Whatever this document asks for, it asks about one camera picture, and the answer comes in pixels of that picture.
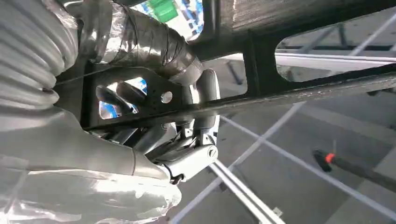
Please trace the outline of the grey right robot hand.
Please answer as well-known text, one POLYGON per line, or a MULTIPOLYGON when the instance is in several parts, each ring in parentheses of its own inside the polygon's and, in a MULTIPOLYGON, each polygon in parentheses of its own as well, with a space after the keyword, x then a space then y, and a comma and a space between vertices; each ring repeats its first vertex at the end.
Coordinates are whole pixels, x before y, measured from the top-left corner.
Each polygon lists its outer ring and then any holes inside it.
POLYGON ((192 105, 190 86, 217 99, 185 39, 165 23, 114 0, 3 0, 0 3, 0 221, 3 224, 149 223, 179 204, 178 183, 217 158, 218 121, 199 118, 191 136, 176 132, 190 117, 159 120, 160 112, 192 105), (88 121, 115 103, 131 105, 148 131, 132 147, 136 125, 105 138, 81 127, 60 106, 80 87, 59 75, 84 72, 86 62, 109 67, 88 91, 88 121))

